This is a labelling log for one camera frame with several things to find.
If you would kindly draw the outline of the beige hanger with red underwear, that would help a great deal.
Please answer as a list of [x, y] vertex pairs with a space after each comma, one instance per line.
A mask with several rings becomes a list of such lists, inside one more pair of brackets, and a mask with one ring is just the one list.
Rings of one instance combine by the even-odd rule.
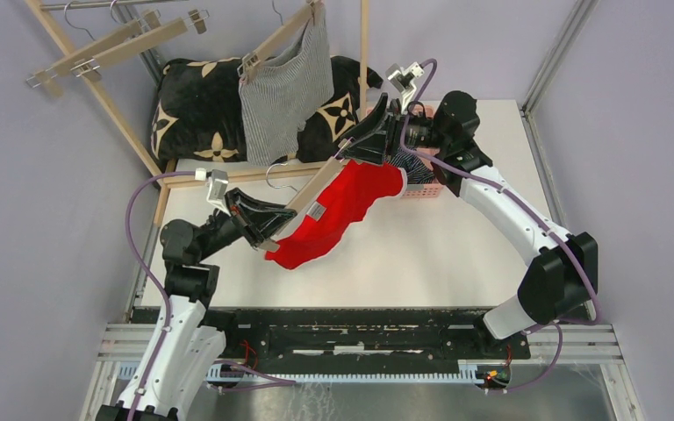
[[319, 192], [329, 185], [331, 180], [341, 171], [342, 163], [338, 155], [351, 146], [353, 139], [345, 139], [340, 143], [338, 153], [326, 161], [320, 170], [301, 188], [297, 194], [285, 205], [286, 209], [296, 213], [308, 209]]

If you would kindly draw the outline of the red underwear with white lettering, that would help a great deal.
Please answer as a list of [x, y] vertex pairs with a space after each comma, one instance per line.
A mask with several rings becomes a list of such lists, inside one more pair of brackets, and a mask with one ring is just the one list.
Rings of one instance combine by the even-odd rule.
[[319, 194], [300, 226], [279, 239], [278, 249], [265, 259], [293, 270], [330, 253], [353, 223], [363, 221], [375, 201], [402, 196], [407, 185], [404, 169], [350, 161]]

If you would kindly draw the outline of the navy striped underwear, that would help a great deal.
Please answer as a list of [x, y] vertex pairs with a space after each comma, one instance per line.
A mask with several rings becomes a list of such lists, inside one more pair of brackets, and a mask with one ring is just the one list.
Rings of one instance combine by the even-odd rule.
[[435, 179], [434, 172], [416, 155], [403, 150], [398, 150], [389, 163], [403, 169], [408, 184], [428, 184]]

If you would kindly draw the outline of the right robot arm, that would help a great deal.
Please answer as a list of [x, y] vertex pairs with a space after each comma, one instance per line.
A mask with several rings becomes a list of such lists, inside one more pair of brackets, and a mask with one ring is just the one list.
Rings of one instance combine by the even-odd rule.
[[482, 213], [511, 243], [527, 271], [516, 293], [474, 325], [472, 345], [484, 357], [503, 351], [507, 339], [535, 332], [591, 300], [598, 287], [598, 244], [588, 232], [573, 234], [521, 198], [475, 141], [477, 101], [454, 90], [432, 117], [403, 111], [381, 95], [372, 112], [339, 137], [339, 157], [383, 164], [398, 152], [430, 161], [440, 185]]

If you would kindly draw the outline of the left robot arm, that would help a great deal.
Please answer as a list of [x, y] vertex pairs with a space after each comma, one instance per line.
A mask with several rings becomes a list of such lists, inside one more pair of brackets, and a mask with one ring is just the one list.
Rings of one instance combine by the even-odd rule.
[[174, 219], [162, 227], [164, 304], [133, 378], [115, 404], [98, 410], [98, 420], [187, 419], [215, 360], [235, 354], [241, 342], [236, 328], [203, 323], [220, 270], [204, 260], [239, 239], [258, 247], [296, 215], [283, 204], [256, 200], [234, 188], [204, 224]]

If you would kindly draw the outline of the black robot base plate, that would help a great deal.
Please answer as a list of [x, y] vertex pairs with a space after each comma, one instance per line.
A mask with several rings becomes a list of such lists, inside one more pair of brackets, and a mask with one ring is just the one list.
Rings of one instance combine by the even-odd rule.
[[227, 360], [269, 375], [456, 374], [460, 360], [528, 360], [520, 333], [483, 339], [482, 309], [208, 310]]

